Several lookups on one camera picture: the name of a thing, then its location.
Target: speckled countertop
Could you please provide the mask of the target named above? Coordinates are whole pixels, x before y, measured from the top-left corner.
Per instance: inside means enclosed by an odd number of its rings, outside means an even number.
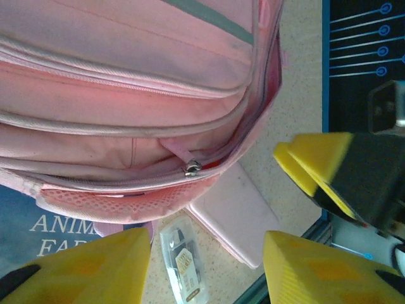
[[[299,132],[321,130],[321,0],[285,0],[282,48],[290,66],[266,129],[241,164],[280,219],[282,229],[301,235],[320,209],[289,180],[271,154],[279,141]],[[179,212],[161,221],[162,228]],[[209,303],[233,303],[262,273],[239,263],[207,232],[194,225],[209,286]],[[163,263],[159,236],[154,240],[143,303],[176,303]]]

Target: blue book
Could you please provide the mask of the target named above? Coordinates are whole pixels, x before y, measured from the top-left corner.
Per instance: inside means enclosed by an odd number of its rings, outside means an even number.
[[[27,262],[92,241],[93,223],[45,211],[35,200],[0,186],[0,277]]]

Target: pink notebook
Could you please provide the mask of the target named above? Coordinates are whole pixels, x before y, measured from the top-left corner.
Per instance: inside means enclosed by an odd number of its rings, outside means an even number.
[[[239,163],[187,210],[231,255],[252,269],[263,262],[265,232],[280,230],[273,210]]]

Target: zipper pull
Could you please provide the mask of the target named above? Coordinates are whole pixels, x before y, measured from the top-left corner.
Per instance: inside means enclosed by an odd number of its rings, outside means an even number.
[[[159,139],[159,142],[186,164],[186,167],[183,168],[186,177],[196,176],[198,171],[202,169],[203,166],[194,158],[194,155],[175,139],[161,138]]]

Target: small package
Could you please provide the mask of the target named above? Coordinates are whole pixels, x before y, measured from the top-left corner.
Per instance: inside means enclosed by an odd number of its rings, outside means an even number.
[[[208,289],[191,219],[180,217],[168,224],[160,240],[177,304],[206,304]]]

